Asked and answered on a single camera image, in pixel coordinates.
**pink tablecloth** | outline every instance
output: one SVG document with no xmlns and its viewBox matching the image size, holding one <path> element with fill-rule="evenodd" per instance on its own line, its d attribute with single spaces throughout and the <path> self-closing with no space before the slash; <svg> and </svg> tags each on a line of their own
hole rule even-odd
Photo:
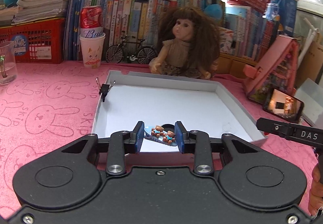
<svg viewBox="0 0 323 224">
<path fill-rule="evenodd" d="M 11 184 L 19 167 L 91 132 L 99 100 L 96 77 L 104 82 L 109 70 L 149 72 L 147 66 L 107 64 L 89 70 L 79 62 L 21 63 L 17 68 L 18 78 L 0 87 L 0 170 L 3 175 L 0 178 L 0 215 L 3 217 L 20 207 Z M 229 76 L 225 78 L 214 80 L 221 82 L 255 119 L 276 119 L 260 105 L 248 101 L 240 83 L 228 80 Z M 316 164 L 312 149 L 274 135 L 269 135 L 263 148 L 304 171 L 308 185 L 301 207 L 307 211 L 311 171 Z"/>
</svg>

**white tray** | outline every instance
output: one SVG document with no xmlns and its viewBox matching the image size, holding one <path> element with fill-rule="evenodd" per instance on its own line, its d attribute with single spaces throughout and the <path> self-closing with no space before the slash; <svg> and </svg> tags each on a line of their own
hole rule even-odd
<svg viewBox="0 0 323 224">
<path fill-rule="evenodd" d="M 113 81 L 116 84 L 96 110 L 92 132 L 99 138 L 132 131 L 138 121 L 145 126 L 181 121 L 187 131 L 204 131 L 210 137 L 231 133 L 257 146 L 266 140 L 256 121 L 219 82 L 110 71 L 105 83 Z M 178 148 L 144 139 L 143 152 L 178 152 Z"/>
</svg>

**blue round sticker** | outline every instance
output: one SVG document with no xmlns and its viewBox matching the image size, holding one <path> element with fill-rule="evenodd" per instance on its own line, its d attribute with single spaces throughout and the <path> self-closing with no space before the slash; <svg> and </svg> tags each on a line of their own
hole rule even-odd
<svg viewBox="0 0 323 224">
<path fill-rule="evenodd" d="M 11 40 L 14 42 L 15 56 L 24 55 L 28 51 L 28 39 L 25 35 L 14 35 Z"/>
</svg>

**doll's face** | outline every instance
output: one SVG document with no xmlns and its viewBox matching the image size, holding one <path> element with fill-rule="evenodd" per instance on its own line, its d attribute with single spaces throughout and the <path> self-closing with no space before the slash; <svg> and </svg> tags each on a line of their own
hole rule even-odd
<svg viewBox="0 0 323 224">
<path fill-rule="evenodd" d="M 167 135 L 171 138 L 175 138 L 175 134 L 172 131 L 168 131 Z"/>
<path fill-rule="evenodd" d="M 188 19 L 178 19 L 173 27 L 173 34 L 177 39 L 190 41 L 193 37 L 194 24 Z"/>
<path fill-rule="evenodd" d="M 155 129 L 159 132 L 163 132 L 164 128 L 162 128 L 161 126 L 156 126 Z"/>
</svg>

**paper cup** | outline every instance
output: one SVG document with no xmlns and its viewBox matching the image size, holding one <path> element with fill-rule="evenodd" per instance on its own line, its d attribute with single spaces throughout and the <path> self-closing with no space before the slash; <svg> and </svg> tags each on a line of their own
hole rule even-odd
<svg viewBox="0 0 323 224">
<path fill-rule="evenodd" d="M 86 68 L 98 68 L 101 65 L 102 49 L 105 33 L 96 38 L 80 36 L 83 64 Z"/>
</svg>

